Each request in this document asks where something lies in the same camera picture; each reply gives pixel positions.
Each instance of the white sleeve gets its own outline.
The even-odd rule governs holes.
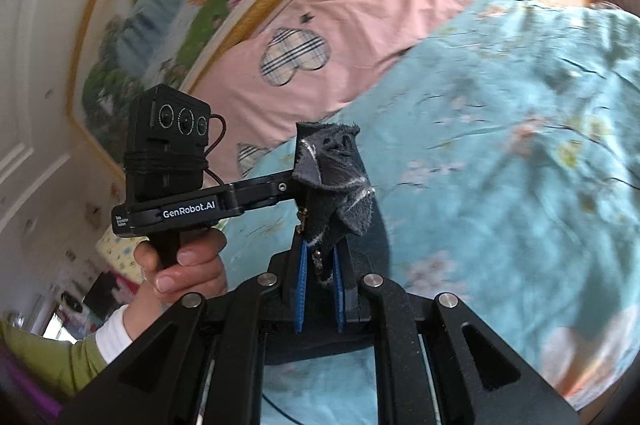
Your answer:
[[[132,342],[122,322],[122,314],[127,307],[125,305],[115,310],[111,318],[95,332],[95,344],[106,363],[111,363]]]

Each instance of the sleeve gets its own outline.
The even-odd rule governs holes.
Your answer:
[[[107,365],[95,335],[71,344],[45,339],[0,322],[0,342],[47,389],[73,397]]]
[[[122,351],[131,345],[131,339],[122,320],[128,305],[113,312],[104,325],[95,332],[95,344],[106,363],[111,363]]]

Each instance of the window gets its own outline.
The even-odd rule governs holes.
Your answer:
[[[76,339],[73,338],[68,331],[66,331],[65,326],[62,323],[62,320],[60,320],[60,317],[57,316],[55,313],[51,317],[51,320],[49,321],[49,325],[47,326],[47,329],[45,329],[44,331],[43,337],[45,337],[46,339],[67,341],[67,342],[71,342],[72,344],[75,344],[77,342]]]

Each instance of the bedsheet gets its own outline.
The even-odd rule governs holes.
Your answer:
[[[361,127],[390,276],[457,293],[577,409],[639,349],[639,48],[623,11],[478,0],[331,119]],[[292,201],[229,221],[231,286],[295,223]],[[264,394],[305,425],[377,423],[371,351],[268,367]]]

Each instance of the purple object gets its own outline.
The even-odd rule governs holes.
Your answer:
[[[0,345],[0,367],[6,370],[9,378],[19,390],[20,396],[30,402],[30,407],[38,416],[45,423],[53,425],[62,405],[31,378],[20,361],[3,345]]]

